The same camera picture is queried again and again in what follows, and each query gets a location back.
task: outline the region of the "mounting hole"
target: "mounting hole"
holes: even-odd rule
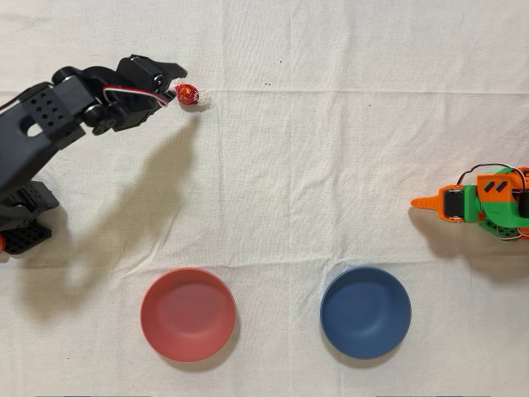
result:
[[[42,128],[38,124],[33,124],[29,130],[27,130],[28,136],[37,136],[42,132]]]

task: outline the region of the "wrapped candy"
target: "wrapped candy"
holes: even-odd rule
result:
[[[198,100],[200,99],[198,90],[191,84],[176,84],[174,89],[176,89],[176,98],[184,105],[197,104]]]

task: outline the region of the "bowl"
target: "bowl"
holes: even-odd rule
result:
[[[360,359],[392,351],[411,320],[412,305],[403,285],[387,271],[370,266],[338,275],[320,306],[327,340],[339,352]]]
[[[159,354],[200,361],[229,339],[236,306],[228,287],[213,273],[183,267],[152,283],[141,302],[140,321],[145,339]]]

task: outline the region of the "white tablecloth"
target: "white tablecloth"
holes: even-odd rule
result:
[[[527,396],[529,244],[409,209],[474,163],[529,165],[527,0],[3,0],[0,37],[2,102],[132,53],[212,99],[87,135],[37,175],[62,205],[41,219],[53,239],[2,256],[1,396]],[[389,356],[322,338],[322,289],[350,264],[409,293]],[[138,323],[184,265],[238,309],[191,365]]]

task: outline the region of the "cable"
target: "cable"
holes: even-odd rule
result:
[[[112,102],[108,96],[107,92],[114,92],[114,93],[135,93],[136,95],[145,95],[146,97],[154,98],[158,101],[160,106],[162,108],[166,108],[169,102],[167,102],[167,99],[162,97],[161,95],[157,93],[153,93],[152,91],[149,91],[148,89],[142,89],[142,88],[136,88],[136,87],[125,87],[123,85],[103,85],[102,87],[102,95],[105,97],[107,102]]]
[[[518,233],[520,233],[520,236],[529,237],[529,234],[524,234],[520,232],[520,227],[517,227]]]
[[[512,171],[516,171],[520,175],[520,179],[522,180],[522,192],[526,191],[526,178],[523,175],[523,173],[518,168],[511,167],[510,165],[507,165],[507,164],[504,164],[504,163],[483,163],[483,164],[477,164],[474,167],[472,167],[470,170],[465,171],[463,174],[461,174],[460,178],[457,180],[457,184],[461,184],[461,182],[463,182],[463,178],[465,177],[466,174],[474,171],[476,168],[485,167],[485,166],[488,166],[488,165],[500,165],[502,167],[507,167],[507,168],[511,169]]]
[[[496,233],[498,234],[498,237],[500,238],[500,240],[502,241],[506,241],[506,240],[517,240],[518,238],[522,237],[523,235],[520,233],[520,231],[518,231],[518,233],[520,234],[517,234],[516,236],[512,236],[512,237],[501,237],[499,235],[499,227],[496,227]]]
[[[5,102],[2,106],[0,106],[0,112],[5,109],[5,108],[9,108],[11,105],[13,105],[22,95],[24,95],[25,93],[27,93],[28,91],[34,89],[34,88],[37,88],[37,87],[40,87],[40,86],[50,86],[51,83],[47,83],[47,82],[44,82],[44,83],[38,83],[38,84],[35,84],[34,86],[30,87],[30,88],[27,88],[25,89],[24,91],[22,91],[21,93],[19,93],[15,98],[13,99],[10,99],[8,100],[7,102]]]

